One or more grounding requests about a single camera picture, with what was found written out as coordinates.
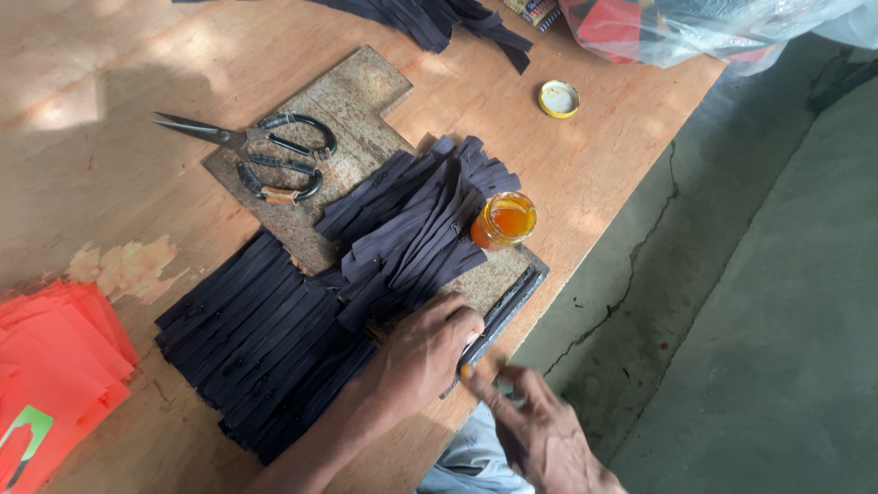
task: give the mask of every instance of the crack in floor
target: crack in floor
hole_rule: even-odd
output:
[[[659,223],[661,222],[662,218],[665,217],[665,211],[671,205],[671,201],[674,199],[677,199],[678,197],[681,196],[680,186],[677,184],[677,179],[673,175],[673,156],[676,153],[677,153],[677,142],[671,141],[671,155],[668,157],[668,160],[667,160],[668,167],[671,169],[671,187],[672,187],[671,188],[671,195],[667,196],[667,198],[665,199],[665,205],[661,208],[661,211],[658,213],[658,218],[656,219],[655,223],[652,224],[652,228],[650,228],[650,230],[648,232],[646,232],[644,239],[641,240],[640,242],[638,242],[634,246],[634,248],[631,249],[631,253],[628,255],[628,260],[629,260],[629,265],[630,265],[630,274],[628,276],[628,285],[625,287],[625,293],[622,295],[622,298],[620,298],[618,301],[616,301],[616,303],[614,303],[613,305],[607,306],[607,314],[603,317],[603,319],[601,319],[597,324],[592,326],[586,332],[579,335],[578,338],[576,338],[572,342],[570,342],[570,344],[567,346],[567,349],[564,350],[563,353],[558,355],[558,358],[555,359],[555,362],[549,366],[549,369],[546,370],[545,373],[543,373],[543,377],[548,376],[549,373],[552,371],[552,369],[554,369],[555,366],[564,357],[566,357],[567,355],[570,354],[570,352],[573,350],[574,346],[582,345],[588,339],[588,337],[592,336],[592,334],[598,330],[598,328],[600,328],[604,323],[609,321],[610,317],[612,317],[613,314],[617,310],[619,310],[619,308],[622,306],[622,304],[625,303],[625,299],[628,298],[628,293],[630,293],[630,291],[631,291],[631,284],[634,281],[634,264],[637,262],[637,258],[640,257],[640,251],[644,248],[644,245],[646,245],[646,243],[649,241],[652,234],[654,234],[656,232],[656,230],[659,229]]]

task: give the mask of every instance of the scissors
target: scissors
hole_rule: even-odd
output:
[[[317,167],[309,163],[304,163],[298,160],[292,160],[290,163],[286,163],[273,156],[262,154],[251,155],[248,151],[248,143],[258,141],[273,142],[282,148],[289,149],[290,151],[299,153],[302,156],[310,156],[317,161],[328,160],[332,157],[337,148],[335,134],[333,134],[332,130],[327,127],[326,124],[315,118],[307,115],[299,115],[297,113],[278,113],[271,115],[259,122],[258,127],[250,128],[246,132],[236,132],[234,130],[205,124],[204,122],[199,122],[197,120],[177,117],[176,115],[168,115],[159,112],[155,113],[170,120],[170,122],[153,120],[161,126],[176,130],[181,134],[197,137],[202,141],[218,144],[223,148],[234,151],[241,159],[241,162],[238,163],[238,176],[241,177],[241,182],[243,182],[243,184],[255,194],[256,197],[267,202],[298,204],[298,200],[308,199],[320,190],[320,186],[323,185],[323,175]],[[297,144],[296,142],[287,141],[286,139],[269,132],[272,128],[292,123],[305,123],[319,130],[326,139],[323,149],[310,149],[301,144]],[[269,168],[283,168],[304,173],[309,177],[308,184],[306,185],[306,188],[302,190],[269,187],[259,180],[259,177],[257,177],[253,172],[253,169],[250,168],[250,163]]]

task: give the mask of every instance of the red paper stack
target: red paper stack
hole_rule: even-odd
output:
[[[0,305],[0,490],[39,488],[131,394],[137,360],[94,283],[56,281]]]

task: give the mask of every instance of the wooden board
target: wooden board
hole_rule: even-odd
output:
[[[387,115],[390,127],[415,147],[425,134],[478,135],[539,206],[526,244],[552,275],[479,366],[491,372],[518,347],[723,64],[612,65],[579,47],[565,23],[537,33],[500,2],[486,6],[535,42],[524,76],[462,30],[429,54],[392,28],[302,0],[0,5],[0,287],[52,279],[89,241],[106,250],[168,235],[179,253],[166,274],[189,269],[152,305],[114,304],[142,357],[133,395],[45,492],[240,492],[259,471],[155,350],[152,323],[259,221],[198,164],[211,146],[153,124],[152,111],[223,127],[255,122],[365,44],[415,87]],[[536,103],[551,79],[582,95],[570,119]],[[436,400],[360,454],[330,491],[411,492],[473,405],[461,389]]]
[[[323,186],[298,206],[272,204],[258,199],[241,182],[237,171],[241,159],[230,149],[220,149],[208,157],[204,165],[284,244],[302,271],[316,274],[340,261],[337,244],[329,242],[313,228],[323,217],[323,208],[347,195],[398,149],[418,154],[382,118],[390,114],[412,90],[412,84],[368,46],[358,49],[301,91],[291,88],[296,92],[295,96],[270,114],[303,113],[312,116],[332,128],[338,140],[338,150],[332,159],[317,163],[323,173]],[[319,147],[323,139],[319,132],[308,125],[284,126],[275,129],[275,132],[285,139],[309,147]],[[250,143],[249,151],[276,156],[287,162],[307,159],[267,142]],[[305,176],[294,171],[260,166],[254,166],[253,169],[265,184],[297,188],[307,181]],[[548,274],[545,263],[524,246],[490,253],[487,263],[451,281],[443,291],[460,291],[484,315],[529,265],[539,266],[543,276]]]

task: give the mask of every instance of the worn wooden cutting board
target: worn wooden cutting board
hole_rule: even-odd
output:
[[[207,158],[204,165],[234,197],[284,244],[292,254],[293,262],[304,272],[315,274],[338,261],[335,244],[314,231],[314,225],[323,215],[323,207],[350,192],[397,149],[412,154],[418,151],[401,135],[388,126],[383,117],[393,110],[414,90],[387,60],[369,46],[358,49],[322,77],[296,93],[272,113],[302,113],[320,120],[332,128],[338,140],[338,150],[332,159],[316,163],[274,144],[251,144],[251,153],[264,153],[290,161],[293,158],[317,164],[323,173],[323,186],[308,200],[297,206],[272,204],[259,200],[244,186],[236,167],[240,158],[231,150],[223,149]],[[274,132],[281,137],[308,147],[320,147],[322,135],[305,124],[279,127]],[[435,138],[425,136],[428,147]],[[485,143],[491,154],[491,143]],[[266,185],[298,188],[306,177],[293,171],[253,169]],[[536,285],[549,269],[533,252],[523,245],[498,253],[487,253],[488,262],[451,281],[443,291],[457,290],[469,299],[481,314],[498,305],[504,293],[512,287],[529,266],[529,276],[537,276]],[[505,300],[517,307],[508,315],[484,346],[500,334],[502,326],[529,298],[526,294]]]

